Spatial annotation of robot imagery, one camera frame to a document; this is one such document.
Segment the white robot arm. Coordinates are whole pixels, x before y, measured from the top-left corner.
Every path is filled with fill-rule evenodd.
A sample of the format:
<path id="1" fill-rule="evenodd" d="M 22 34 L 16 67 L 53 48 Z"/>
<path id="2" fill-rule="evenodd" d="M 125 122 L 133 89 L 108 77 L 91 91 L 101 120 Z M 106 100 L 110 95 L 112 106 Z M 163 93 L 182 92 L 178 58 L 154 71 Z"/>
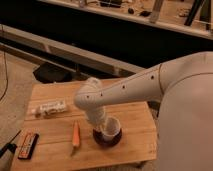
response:
<path id="1" fill-rule="evenodd" d="M 103 107 L 158 101 L 156 171 L 213 171 L 213 51 L 160 63 L 103 87 L 92 77 L 74 104 L 99 127 Z"/>

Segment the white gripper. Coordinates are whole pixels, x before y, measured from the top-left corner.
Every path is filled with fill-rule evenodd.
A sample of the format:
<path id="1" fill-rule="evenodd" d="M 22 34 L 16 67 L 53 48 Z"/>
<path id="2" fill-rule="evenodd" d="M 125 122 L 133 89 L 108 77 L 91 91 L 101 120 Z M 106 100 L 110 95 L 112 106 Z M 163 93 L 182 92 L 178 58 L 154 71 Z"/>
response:
<path id="1" fill-rule="evenodd" d="M 96 133 L 101 133 L 101 124 L 103 124 L 102 131 L 108 131 L 109 121 L 106 120 L 106 112 L 104 108 L 87 110 L 85 114 L 88 122 L 93 125 L 93 131 L 95 131 Z"/>

